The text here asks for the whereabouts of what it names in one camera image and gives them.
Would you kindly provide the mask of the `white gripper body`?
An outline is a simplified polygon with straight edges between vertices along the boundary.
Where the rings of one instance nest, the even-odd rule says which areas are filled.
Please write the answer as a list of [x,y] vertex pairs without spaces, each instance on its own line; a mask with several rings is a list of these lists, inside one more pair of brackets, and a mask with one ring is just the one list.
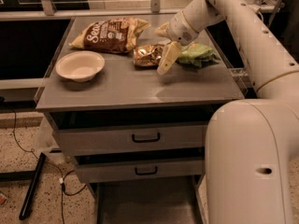
[[187,23],[182,11],[177,13],[170,20],[166,32],[170,40],[177,41],[182,46],[189,45],[199,35],[199,33],[194,31],[193,28]]

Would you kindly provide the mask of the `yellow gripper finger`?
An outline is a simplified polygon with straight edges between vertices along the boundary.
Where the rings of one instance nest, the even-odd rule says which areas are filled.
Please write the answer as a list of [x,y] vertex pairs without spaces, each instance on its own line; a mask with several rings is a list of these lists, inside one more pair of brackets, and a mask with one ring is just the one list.
[[166,22],[155,29],[155,34],[160,37],[168,37],[168,33],[167,33],[168,28],[169,28],[169,22]]
[[166,74],[173,63],[177,60],[182,50],[182,46],[177,41],[172,41],[165,45],[162,52],[162,58],[159,62],[157,73],[159,75]]

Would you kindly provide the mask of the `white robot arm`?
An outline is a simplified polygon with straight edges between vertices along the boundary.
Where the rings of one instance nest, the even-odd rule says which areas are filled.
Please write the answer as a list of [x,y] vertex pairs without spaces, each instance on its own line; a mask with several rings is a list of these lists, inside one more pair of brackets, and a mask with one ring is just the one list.
[[159,27],[170,42],[158,72],[218,21],[226,21],[256,96],[223,105],[208,123],[208,223],[293,224],[289,161],[299,148],[299,64],[247,0],[193,0]]

